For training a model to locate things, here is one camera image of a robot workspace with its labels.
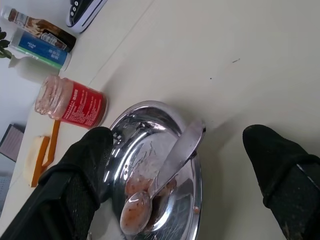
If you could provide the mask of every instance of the black sneaker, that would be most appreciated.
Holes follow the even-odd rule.
[[[288,240],[320,240],[320,158],[264,125],[243,131],[264,205]]]
[[[66,25],[75,33],[82,33],[90,25],[107,0],[70,0],[71,8]]]

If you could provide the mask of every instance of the stainless steel plate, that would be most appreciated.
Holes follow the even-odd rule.
[[[101,201],[112,198],[112,211],[120,220],[126,201],[126,182],[141,161],[153,161],[149,172],[156,173],[177,138],[186,128],[179,114],[158,101],[144,101],[127,109],[111,126],[114,147],[104,175]],[[176,187],[161,198],[155,218],[135,240],[195,240],[202,205],[202,177],[198,155],[175,177]]]

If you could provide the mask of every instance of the metal spoon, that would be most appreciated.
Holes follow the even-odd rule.
[[[152,212],[153,198],[188,162],[205,132],[206,126],[201,119],[194,120],[187,126],[153,179],[148,192],[139,191],[128,199],[120,217],[120,227],[124,234],[135,235],[146,227]]]

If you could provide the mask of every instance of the green plant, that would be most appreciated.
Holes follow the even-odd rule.
[[[0,59],[11,59],[12,57],[12,53],[6,49],[10,44],[10,41],[5,40],[6,36],[7,33],[5,31],[1,31],[0,27]]]

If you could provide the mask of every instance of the glass jar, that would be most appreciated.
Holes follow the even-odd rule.
[[[35,111],[54,120],[92,129],[103,123],[107,105],[107,97],[102,92],[51,75],[41,86]]]

